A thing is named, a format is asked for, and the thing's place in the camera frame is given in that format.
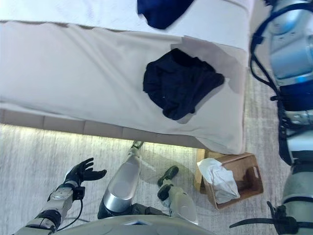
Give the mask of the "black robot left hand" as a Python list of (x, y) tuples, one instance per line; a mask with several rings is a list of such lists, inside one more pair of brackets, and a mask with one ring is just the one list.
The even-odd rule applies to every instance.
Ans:
[(100, 180), (107, 174), (107, 170), (93, 170), (94, 158), (89, 158), (75, 165), (65, 176), (64, 184), (80, 187), (84, 181)]

